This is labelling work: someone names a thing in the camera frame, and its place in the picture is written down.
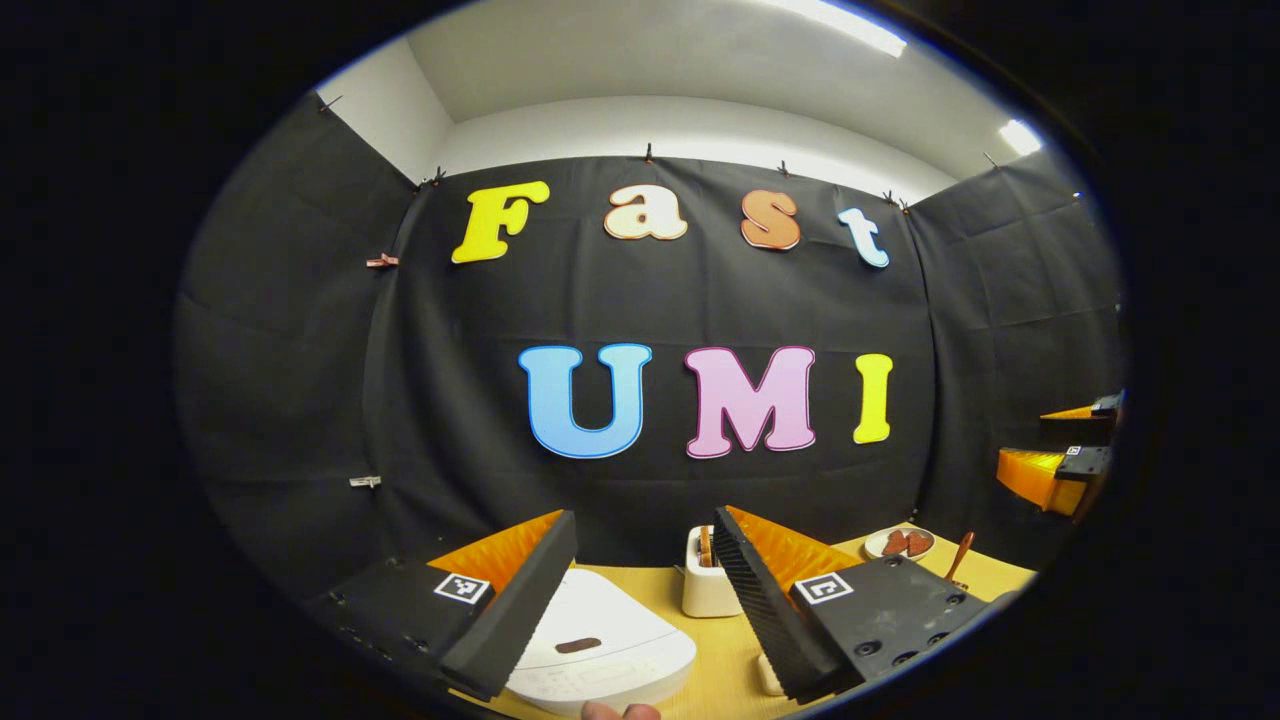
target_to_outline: wooden table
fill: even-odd
[[[901,527],[915,527],[902,523]],[[919,560],[922,568],[945,577],[955,559],[956,543],[937,536],[933,550]],[[860,555],[864,538],[854,538],[836,544],[838,550]],[[663,720],[703,720],[707,717],[760,719],[781,717],[801,706],[786,697],[764,694],[755,667],[762,650],[751,633],[746,615],[733,618],[689,618],[681,609],[684,575],[672,568],[612,568],[604,565],[579,565],[604,575],[613,584],[636,598],[663,620],[680,628],[698,644],[698,657],[685,687],[669,700],[658,703]],[[1036,573],[974,551],[965,555],[955,580],[969,585],[974,597],[991,601],[1009,591],[1024,587]],[[463,697],[471,702],[472,698]],[[828,702],[832,696],[810,705]],[[535,707],[504,689],[485,705],[498,712],[522,720],[553,720],[558,717]]]

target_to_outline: white plate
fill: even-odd
[[[938,546],[938,538],[933,537],[933,533],[931,533],[929,530],[922,530],[919,528],[884,528],[883,530],[878,533],[872,533],[870,536],[867,537],[867,539],[863,542],[863,552],[865,552],[868,557],[872,557],[873,560],[877,557],[883,557],[884,546],[888,544],[888,536],[893,530],[902,530],[904,536],[909,536],[913,532],[920,533],[922,536],[925,536],[933,541],[933,544],[931,544],[928,550],[925,550],[919,555],[911,556],[904,552],[902,556],[906,557],[908,560],[919,560],[925,555],[933,552],[933,548]]]

